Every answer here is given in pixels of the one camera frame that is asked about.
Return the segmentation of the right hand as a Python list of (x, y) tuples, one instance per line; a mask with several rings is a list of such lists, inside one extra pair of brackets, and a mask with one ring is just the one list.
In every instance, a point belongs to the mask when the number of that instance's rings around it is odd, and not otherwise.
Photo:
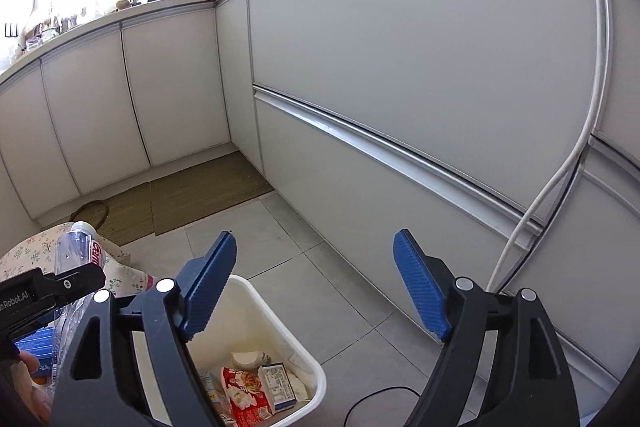
[(26, 407), (45, 426), (50, 425), (52, 400), (50, 395), (36, 384), (32, 379), (32, 374), (40, 367), (40, 363), (35, 355), (27, 351), (18, 351), (20, 361), (11, 367), (14, 378), (14, 389), (21, 397)]

